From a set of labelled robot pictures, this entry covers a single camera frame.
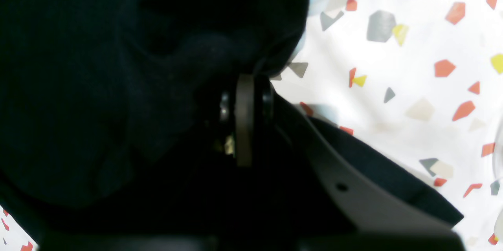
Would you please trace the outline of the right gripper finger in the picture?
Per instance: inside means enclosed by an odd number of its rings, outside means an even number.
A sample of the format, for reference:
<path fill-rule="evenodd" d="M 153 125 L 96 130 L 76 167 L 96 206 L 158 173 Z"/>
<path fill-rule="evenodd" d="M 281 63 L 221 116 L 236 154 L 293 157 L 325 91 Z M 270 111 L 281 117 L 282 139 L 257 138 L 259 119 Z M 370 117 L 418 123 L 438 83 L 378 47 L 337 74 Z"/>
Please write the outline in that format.
<path fill-rule="evenodd" d="M 309 118 L 277 95 L 264 76 L 241 74 L 235 88 L 235 157 L 238 167 L 265 169 L 270 133 L 284 139 L 332 204 L 355 227 L 344 236 L 300 240 L 310 250 L 463 251 L 449 221 L 406 204 L 367 178 L 320 131 L 336 127 Z"/>

